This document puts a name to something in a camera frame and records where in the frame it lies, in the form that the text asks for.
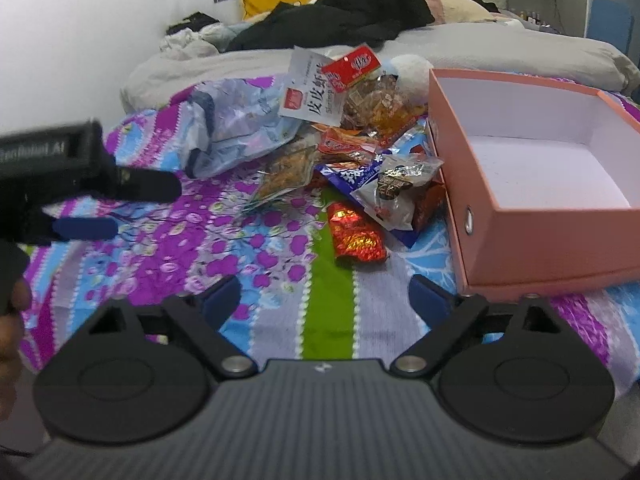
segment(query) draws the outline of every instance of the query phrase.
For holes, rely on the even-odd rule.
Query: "beige pillow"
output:
[[[432,25],[444,23],[494,22],[496,18],[482,5],[473,0],[426,0],[435,18]]]

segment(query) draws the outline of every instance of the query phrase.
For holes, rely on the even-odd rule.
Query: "gray ribbed surface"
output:
[[[453,422],[426,384],[392,378],[377,361],[330,362],[324,373],[319,364],[272,361],[257,378],[225,383],[168,437],[125,449],[58,440],[23,471],[31,480],[611,480],[626,472],[594,440],[537,450],[483,440]]]

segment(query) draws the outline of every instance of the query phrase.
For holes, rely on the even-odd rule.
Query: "human hand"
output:
[[[8,419],[15,403],[15,383],[22,371],[18,348],[24,336],[24,323],[20,312],[31,306],[31,290],[24,279],[15,283],[11,295],[14,308],[0,317],[0,421]]]

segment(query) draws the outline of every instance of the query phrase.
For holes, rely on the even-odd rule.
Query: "green stripe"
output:
[[[325,203],[344,199],[335,189],[322,192]],[[320,213],[326,222],[326,213]],[[336,266],[329,226],[314,242],[311,289],[302,331],[302,358],[351,359],[353,355],[353,271]]]

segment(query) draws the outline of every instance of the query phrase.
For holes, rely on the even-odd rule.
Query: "blue chair back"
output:
[[[628,54],[634,17],[625,5],[612,0],[593,0],[587,25],[587,38],[606,41]]]

